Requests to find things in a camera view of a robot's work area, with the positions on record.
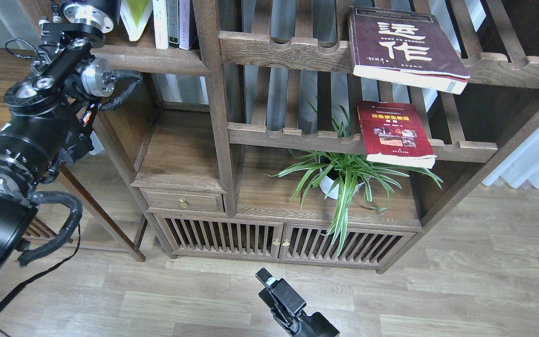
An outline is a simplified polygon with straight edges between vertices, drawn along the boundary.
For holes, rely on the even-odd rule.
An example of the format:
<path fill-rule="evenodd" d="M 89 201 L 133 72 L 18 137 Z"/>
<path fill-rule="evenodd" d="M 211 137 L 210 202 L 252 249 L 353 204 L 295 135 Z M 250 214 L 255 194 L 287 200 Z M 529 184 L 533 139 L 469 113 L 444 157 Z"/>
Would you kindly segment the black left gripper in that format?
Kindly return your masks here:
<path fill-rule="evenodd" d="M 118 25 L 120 3 L 119 0 L 62 0 L 60 10 L 67 21 L 94 26 L 106 34 Z"/>

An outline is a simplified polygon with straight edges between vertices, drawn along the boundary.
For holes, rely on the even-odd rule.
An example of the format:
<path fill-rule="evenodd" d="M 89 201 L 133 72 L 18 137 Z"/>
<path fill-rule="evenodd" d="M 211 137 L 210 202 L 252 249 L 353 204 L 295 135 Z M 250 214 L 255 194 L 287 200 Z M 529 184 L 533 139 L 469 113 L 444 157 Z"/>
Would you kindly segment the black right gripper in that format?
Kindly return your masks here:
<path fill-rule="evenodd" d="M 271 309 L 274 320 L 292 337 L 338 337 L 336 329 L 320 312 L 305 314 L 306 301 L 283 278 L 277 280 L 265 267 L 256 278 L 265 286 L 259 297 Z"/>

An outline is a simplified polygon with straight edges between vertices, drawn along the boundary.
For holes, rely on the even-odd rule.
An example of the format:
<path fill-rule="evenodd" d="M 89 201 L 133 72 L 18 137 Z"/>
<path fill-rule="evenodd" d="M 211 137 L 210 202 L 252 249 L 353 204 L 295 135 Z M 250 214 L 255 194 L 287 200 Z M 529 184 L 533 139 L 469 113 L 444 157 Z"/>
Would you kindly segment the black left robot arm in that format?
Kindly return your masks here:
<path fill-rule="evenodd" d="M 36 188 L 54 181 L 60 165 L 92 151 L 96 114 L 122 105 L 143 78 L 137 71 L 114 70 L 91 53 L 118 25 L 118 0 L 53 1 L 51 8 L 54 22 L 40 23 L 31 74 L 4 94 L 12 117 L 0 130 L 0 268 L 13 250 L 21 252 L 18 262 L 26 266 L 72 237 L 81 201 Z M 23 235 L 41 204 L 66 205 L 69 216 L 51 241 L 31 249 Z"/>

